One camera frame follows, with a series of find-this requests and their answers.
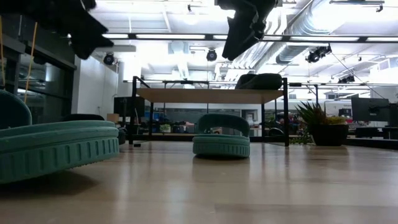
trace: computer monitor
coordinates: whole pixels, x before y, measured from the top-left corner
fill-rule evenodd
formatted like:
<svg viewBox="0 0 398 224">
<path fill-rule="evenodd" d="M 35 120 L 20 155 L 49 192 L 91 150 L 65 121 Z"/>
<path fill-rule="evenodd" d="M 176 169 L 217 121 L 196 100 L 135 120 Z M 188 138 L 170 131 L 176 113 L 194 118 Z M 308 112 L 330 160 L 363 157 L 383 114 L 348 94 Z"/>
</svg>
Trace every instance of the computer monitor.
<svg viewBox="0 0 398 224">
<path fill-rule="evenodd" d="M 131 113 L 131 103 L 132 97 L 115 97 L 113 104 L 113 113 L 117 113 L 120 116 L 123 116 L 124 104 L 126 104 L 126 116 L 127 117 L 135 117 L 136 112 Z M 145 116 L 145 99 L 140 96 L 137 96 L 134 101 L 134 106 L 137 110 L 138 117 Z"/>
<path fill-rule="evenodd" d="M 352 98 L 354 121 L 390 121 L 390 109 L 387 99 Z"/>
<path fill-rule="evenodd" d="M 351 109 L 346 109 L 346 108 L 339 109 L 338 116 L 352 116 Z"/>
</svg>

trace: plant pot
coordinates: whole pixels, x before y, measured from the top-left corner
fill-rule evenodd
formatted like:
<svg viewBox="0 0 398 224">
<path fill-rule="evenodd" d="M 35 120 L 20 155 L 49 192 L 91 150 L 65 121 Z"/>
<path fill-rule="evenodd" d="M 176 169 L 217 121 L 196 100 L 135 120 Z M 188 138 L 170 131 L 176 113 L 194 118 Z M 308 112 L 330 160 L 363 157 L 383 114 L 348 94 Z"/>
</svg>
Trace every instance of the plant pot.
<svg viewBox="0 0 398 224">
<path fill-rule="evenodd" d="M 309 133 L 317 146 L 341 146 L 347 139 L 348 125 L 313 125 Z"/>
</svg>

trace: cable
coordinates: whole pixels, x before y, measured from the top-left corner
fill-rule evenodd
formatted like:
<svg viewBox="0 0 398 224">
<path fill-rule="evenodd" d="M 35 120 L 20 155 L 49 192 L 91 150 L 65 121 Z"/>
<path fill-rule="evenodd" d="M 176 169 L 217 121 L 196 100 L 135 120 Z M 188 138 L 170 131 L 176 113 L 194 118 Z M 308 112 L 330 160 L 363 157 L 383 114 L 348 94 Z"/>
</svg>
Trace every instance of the cable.
<svg viewBox="0 0 398 224">
<path fill-rule="evenodd" d="M 368 84 L 366 84 L 364 81 L 362 81 L 359 77 L 357 77 L 336 55 L 334 55 L 333 52 L 330 52 L 333 56 L 335 56 L 335 58 L 337 59 L 337 61 L 340 62 L 340 64 L 342 64 L 347 71 L 350 72 L 350 74 L 352 74 L 353 76 L 355 76 L 355 78 L 357 78 L 360 82 L 362 82 L 363 85 L 366 85 L 366 87 L 368 87 L 371 91 L 373 91 L 375 94 L 379 95 L 381 98 L 385 99 L 382 95 L 380 95 L 376 90 L 373 90 L 370 86 L 368 86 Z"/>
<path fill-rule="evenodd" d="M 27 80 L 26 80 L 25 98 L 24 98 L 24 103 L 25 103 L 25 104 L 26 104 L 26 99 L 27 99 L 27 89 L 28 89 L 28 87 L 29 87 L 30 72 L 32 71 L 33 52 L 34 52 L 34 50 L 35 50 L 35 42 L 36 42 L 36 31 L 37 31 L 37 22 L 35 23 L 35 29 L 34 29 L 34 31 L 33 31 L 32 50 L 30 51 L 29 69 L 28 69 L 28 71 L 27 71 Z"/>
<path fill-rule="evenodd" d="M 4 55 L 3 55 L 3 47 L 2 47 L 2 20 L 0 16 L 0 46 L 1 46 L 1 74 L 2 74 L 2 84 L 4 85 L 4 89 L 6 89 L 6 74 L 4 73 Z"/>
</svg>

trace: spotlight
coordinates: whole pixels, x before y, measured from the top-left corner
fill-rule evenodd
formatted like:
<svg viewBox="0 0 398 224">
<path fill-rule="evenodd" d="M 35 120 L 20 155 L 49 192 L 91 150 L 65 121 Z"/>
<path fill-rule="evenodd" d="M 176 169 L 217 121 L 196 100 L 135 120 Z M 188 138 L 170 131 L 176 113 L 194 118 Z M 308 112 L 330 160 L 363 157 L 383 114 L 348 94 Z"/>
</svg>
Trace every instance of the spotlight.
<svg viewBox="0 0 398 224">
<path fill-rule="evenodd" d="M 331 53 L 330 44 L 327 47 L 317 47 L 315 50 L 311 50 L 310 54 L 305 57 L 305 60 L 309 63 L 318 62 L 321 58 Z"/>
<path fill-rule="evenodd" d="M 353 75 L 350 75 L 349 77 L 346 78 L 347 82 L 355 82 L 355 78 Z"/>
<path fill-rule="evenodd" d="M 105 65 L 114 65 L 115 59 L 113 57 L 113 53 L 112 52 L 106 53 L 103 62 Z"/>
<path fill-rule="evenodd" d="M 214 62 L 217 59 L 216 50 L 215 49 L 210 49 L 209 52 L 207 52 L 206 59 L 209 62 Z"/>
<path fill-rule="evenodd" d="M 339 79 L 337 83 L 348 83 L 347 78 Z"/>
</svg>

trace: cardboard box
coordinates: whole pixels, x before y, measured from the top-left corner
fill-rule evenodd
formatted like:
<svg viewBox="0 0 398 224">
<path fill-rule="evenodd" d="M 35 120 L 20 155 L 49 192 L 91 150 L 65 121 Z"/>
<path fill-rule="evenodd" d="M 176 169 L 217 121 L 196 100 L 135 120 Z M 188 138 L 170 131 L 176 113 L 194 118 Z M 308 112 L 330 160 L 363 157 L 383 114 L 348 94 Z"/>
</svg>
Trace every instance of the cardboard box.
<svg viewBox="0 0 398 224">
<path fill-rule="evenodd" d="M 112 121 L 117 124 L 117 123 L 119 123 L 119 114 L 107 114 L 106 120 Z"/>
</svg>

